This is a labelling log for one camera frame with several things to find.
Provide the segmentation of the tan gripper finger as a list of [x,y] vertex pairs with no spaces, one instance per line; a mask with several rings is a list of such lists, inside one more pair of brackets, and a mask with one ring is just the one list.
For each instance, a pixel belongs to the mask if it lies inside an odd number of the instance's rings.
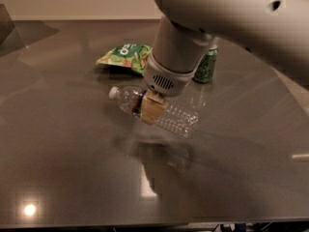
[[168,105],[165,97],[152,90],[148,90],[141,105],[141,121],[147,125],[154,125]]

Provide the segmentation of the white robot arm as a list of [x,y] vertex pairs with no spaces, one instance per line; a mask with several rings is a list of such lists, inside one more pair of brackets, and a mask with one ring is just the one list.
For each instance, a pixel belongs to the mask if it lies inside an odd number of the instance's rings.
[[308,86],[309,0],[154,1],[162,18],[144,78],[159,94],[181,94],[217,38]]

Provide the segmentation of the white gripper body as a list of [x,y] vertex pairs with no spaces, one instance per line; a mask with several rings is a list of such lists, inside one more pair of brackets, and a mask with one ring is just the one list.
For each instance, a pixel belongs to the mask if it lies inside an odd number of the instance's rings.
[[147,86],[165,97],[176,97],[182,94],[194,75],[191,72],[173,72],[156,61],[151,53],[144,70],[144,80]]

